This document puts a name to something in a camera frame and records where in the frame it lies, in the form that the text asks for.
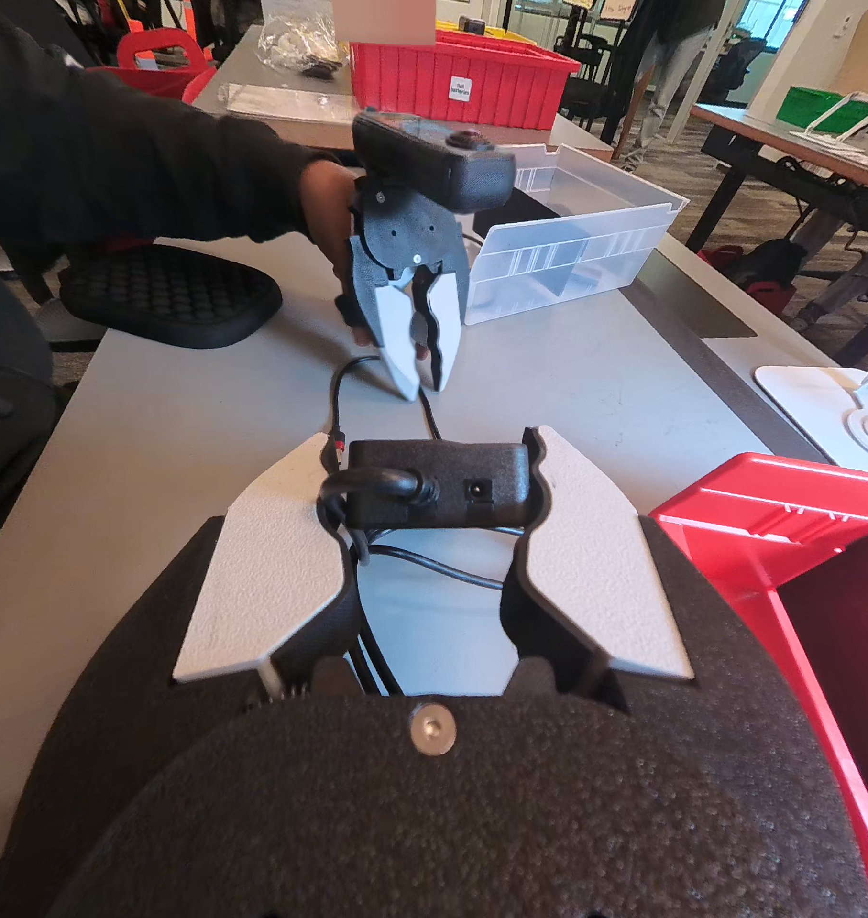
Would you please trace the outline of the clear plastic sleeve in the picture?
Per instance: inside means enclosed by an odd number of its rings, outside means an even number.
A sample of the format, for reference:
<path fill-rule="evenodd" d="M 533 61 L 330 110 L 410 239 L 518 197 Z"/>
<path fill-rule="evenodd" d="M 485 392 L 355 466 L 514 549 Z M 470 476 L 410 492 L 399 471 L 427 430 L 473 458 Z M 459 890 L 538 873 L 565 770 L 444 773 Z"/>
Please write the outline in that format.
<path fill-rule="evenodd" d="M 285 87 L 226 84 L 217 91 L 225 111 L 264 121 L 351 125 L 361 108 L 352 96 Z"/>

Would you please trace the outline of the person's left hand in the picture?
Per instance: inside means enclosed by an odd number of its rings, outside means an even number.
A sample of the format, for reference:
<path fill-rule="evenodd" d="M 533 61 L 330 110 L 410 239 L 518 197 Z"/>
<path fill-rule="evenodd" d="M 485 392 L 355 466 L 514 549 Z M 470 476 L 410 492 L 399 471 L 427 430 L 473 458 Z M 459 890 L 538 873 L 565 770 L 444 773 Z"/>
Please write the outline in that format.
<path fill-rule="evenodd" d="M 339 163 L 317 160 L 303 170 L 299 191 L 309 237 L 346 293 L 351 280 L 350 205 L 356 194 L 355 178 Z"/>

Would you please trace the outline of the clear plastic bin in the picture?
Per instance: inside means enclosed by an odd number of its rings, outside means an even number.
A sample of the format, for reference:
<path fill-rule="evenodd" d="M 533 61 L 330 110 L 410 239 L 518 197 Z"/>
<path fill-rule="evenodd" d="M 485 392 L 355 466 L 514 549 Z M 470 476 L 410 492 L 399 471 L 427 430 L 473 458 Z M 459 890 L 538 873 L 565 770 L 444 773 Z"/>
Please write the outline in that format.
<path fill-rule="evenodd" d="M 464 324 L 630 285 L 688 199 L 567 145 L 504 145 L 515 188 L 479 211 Z"/>

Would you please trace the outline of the red plastic bin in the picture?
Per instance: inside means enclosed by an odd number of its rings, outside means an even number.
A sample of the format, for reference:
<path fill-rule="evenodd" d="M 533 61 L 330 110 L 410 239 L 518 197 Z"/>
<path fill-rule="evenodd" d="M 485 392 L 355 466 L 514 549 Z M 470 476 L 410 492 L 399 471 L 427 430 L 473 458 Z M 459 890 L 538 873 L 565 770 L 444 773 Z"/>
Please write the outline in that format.
<path fill-rule="evenodd" d="M 794 690 L 868 878 L 868 472 L 743 453 L 650 517 Z"/>

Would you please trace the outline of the black seat cushion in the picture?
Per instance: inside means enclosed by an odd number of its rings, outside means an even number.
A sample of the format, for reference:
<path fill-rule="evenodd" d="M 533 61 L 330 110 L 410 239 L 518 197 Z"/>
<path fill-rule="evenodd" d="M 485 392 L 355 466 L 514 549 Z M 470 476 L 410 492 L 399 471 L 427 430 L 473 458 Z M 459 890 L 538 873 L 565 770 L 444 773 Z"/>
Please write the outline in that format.
<path fill-rule="evenodd" d="M 76 318 L 188 350 L 217 350 L 259 331 L 282 308 L 267 274 L 201 251 L 150 243 L 73 258 L 58 274 Z"/>

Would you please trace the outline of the red bag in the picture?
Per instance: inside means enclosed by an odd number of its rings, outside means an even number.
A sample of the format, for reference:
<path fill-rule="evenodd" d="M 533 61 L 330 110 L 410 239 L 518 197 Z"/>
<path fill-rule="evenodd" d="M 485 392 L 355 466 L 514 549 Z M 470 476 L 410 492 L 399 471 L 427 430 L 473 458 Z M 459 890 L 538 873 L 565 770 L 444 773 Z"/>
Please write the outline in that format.
<path fill-rule="evenodd" d="M 703 249 L 697 256 L 720 274 L 728 277 L 733 269 L 738 268 L 745 254 L 746 250 L 741 246 L 725 245 Z M 778 317 L 784 314 L 797 293 L 795 284 L 784 284 L 774 279 L 732 280 L 732 282 L 768 312 Z"/>

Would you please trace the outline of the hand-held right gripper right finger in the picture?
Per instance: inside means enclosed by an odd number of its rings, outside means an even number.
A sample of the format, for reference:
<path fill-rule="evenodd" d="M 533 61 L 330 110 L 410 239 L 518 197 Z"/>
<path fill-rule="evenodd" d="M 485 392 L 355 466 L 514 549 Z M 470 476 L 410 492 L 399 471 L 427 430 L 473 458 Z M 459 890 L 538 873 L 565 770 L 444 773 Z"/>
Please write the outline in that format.
<path fill-rule="evenodd" d="M 524 432 L 531 517 L 516 542 L 500 622 L 519 659 L 555 680 L 694 671 L 636 508 L 547 425 Z"/>

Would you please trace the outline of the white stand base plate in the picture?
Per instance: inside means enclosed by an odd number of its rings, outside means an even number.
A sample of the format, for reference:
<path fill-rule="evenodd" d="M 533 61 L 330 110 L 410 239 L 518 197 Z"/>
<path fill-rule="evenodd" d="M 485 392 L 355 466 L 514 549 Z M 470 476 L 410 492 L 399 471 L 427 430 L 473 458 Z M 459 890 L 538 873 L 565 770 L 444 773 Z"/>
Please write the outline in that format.
<path fill-rule="evenodd" d="M 868 372 L 768 365 L 757 368 L 753 376 L 833 463 L 868 473 Z"/>

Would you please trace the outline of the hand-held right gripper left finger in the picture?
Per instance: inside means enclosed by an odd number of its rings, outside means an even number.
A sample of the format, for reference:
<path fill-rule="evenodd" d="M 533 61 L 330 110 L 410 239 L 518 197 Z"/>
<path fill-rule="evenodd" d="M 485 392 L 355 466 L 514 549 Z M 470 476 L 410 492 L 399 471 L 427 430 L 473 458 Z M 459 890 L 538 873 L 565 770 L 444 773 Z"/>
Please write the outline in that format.
<path fill-rule="evenodd" d="M 302 442 L 233 501 L 222 522 L 173 678 L 256 671 L 310 681 L 359 632 L 348 548 L 318 511 L 327 435 Z"/>

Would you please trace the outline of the yellow plastic bin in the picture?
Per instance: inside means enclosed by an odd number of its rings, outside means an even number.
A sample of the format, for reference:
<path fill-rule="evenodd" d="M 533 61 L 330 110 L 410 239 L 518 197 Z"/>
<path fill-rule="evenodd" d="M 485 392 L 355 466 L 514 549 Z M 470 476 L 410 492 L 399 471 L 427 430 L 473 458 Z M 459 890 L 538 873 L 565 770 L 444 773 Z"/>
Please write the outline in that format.
<path fill-rule="evenodd" d="M 448 20 L 436 21 L 436 29 L 438 31 L 467 31 L 469 34 L 478 34 L 486 36 L 487 38 L 495 40 L 509 40 L 515 42 L 526 43 L 528 45 L 536 46 L 538 43 L 535 40 L 529 39 L 523 35 L 517 34 L 516 32 L 509 31 L 506 29 L 500 29 L 497 27 L 483 26 L 481 30 L 477 30 L 478 27 L 474 27 L 472 32 L 469 32 L 468 29 L 462 29 L 458 22 L 452 22 Z"/>

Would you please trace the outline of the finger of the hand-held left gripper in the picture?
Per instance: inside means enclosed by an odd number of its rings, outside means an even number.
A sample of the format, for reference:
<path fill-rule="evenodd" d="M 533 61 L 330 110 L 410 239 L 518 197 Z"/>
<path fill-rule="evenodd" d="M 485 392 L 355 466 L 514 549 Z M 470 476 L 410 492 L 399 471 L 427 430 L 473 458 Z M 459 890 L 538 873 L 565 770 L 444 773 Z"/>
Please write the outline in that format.
<path fill-rule="evenodd" d="M 411 285 L 387 284 L 375 289 L 373 306 L 382 361 L 394 388 L 404 400 L 416 402 L 420 376 L 413 333 L 416 310 Z"/>
<path fill-rule="evenodd" d="M 422 301 L 427 327 L 432 386 L 441 393 L 446 388 L 458 356 L 462 318 L 455 273 L 440 273 L 428 286 Z"/>

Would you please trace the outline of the black usb hub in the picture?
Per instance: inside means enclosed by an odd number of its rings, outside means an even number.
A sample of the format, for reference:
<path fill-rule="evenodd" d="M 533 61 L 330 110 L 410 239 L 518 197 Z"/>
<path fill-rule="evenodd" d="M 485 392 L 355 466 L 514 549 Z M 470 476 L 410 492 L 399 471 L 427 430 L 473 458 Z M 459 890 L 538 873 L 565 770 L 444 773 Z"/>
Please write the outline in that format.
<path fill-rule="evenodd" d="M 524 528 L 538 502 L 530 496 L 530 455 L 521 442 L 362 440 L 351 444 L 348 471 L 388 469 L 421 484 L 411 498 L 350 491 L 348 526 L 358 530 Z"/>

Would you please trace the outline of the red handled tote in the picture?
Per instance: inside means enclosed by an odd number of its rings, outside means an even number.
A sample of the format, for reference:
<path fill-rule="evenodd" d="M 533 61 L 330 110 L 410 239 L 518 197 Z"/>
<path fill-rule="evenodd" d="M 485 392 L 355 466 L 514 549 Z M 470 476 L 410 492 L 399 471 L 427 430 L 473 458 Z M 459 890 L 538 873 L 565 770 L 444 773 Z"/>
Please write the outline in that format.
<path fill-rule="evenodd" d="M 187 59 L 185 66 L 151 70 L 140 68 L 137 57 L 141 52 L 179 48 Z M 156 98 L 177 99 L 191 104 L 210 79 L 216 65 L 206 58 L 197 41 L 184 29 L 159 28 L 130 32 L 117 47 L 117 66 L 98 66 L 89 73 L 104 73 L 119 78 L 127 86 Z"/>

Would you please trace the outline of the clear plastic bag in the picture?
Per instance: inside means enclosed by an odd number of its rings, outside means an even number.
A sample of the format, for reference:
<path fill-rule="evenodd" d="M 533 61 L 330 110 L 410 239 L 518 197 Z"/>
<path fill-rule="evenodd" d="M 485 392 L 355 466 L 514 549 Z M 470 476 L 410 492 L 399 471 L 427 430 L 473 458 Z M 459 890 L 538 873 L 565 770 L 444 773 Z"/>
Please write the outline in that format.
<path fill-rule="evenodd" d="M 266 17 L 256 44 L 260 63 L 275 70 L 330 80 L 344 65 L 331 16 Z"/>

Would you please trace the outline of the wooden table with black legs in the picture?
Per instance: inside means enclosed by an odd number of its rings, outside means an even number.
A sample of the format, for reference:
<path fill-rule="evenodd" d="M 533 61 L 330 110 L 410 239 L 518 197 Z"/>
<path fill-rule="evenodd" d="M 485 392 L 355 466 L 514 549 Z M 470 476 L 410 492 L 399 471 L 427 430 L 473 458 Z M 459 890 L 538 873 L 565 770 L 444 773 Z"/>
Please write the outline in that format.
<path fill-rule="evenodd" d="M 703 154 L 727 170 L 686 247 L 702 253 L 738 190 L 749 178 L 755 179 L 793 198 L 800 212 L 784 237 L 736 258 L 728 277 L 748 292 L 756 282 L 767 280 L 786 287 L 802 278 L 824 283 L 792 321 L 800 333 L 850 302 L 868 304 L 868 250 L 857 251 L 857 263 L 844 272 L 811 264 L 839 230 L 848 228 L 853 237 L 868 235 L 868 166 L 855 163 L 852 154 L 829 152 L 814 137 L 798 136 L 777 121 L 758 120 L 738 109 L 697 105 L 692 112 L 711 126 Z M 867 357 L 868 320 L 834 354 L 836 361 L 851 365 Z"/>

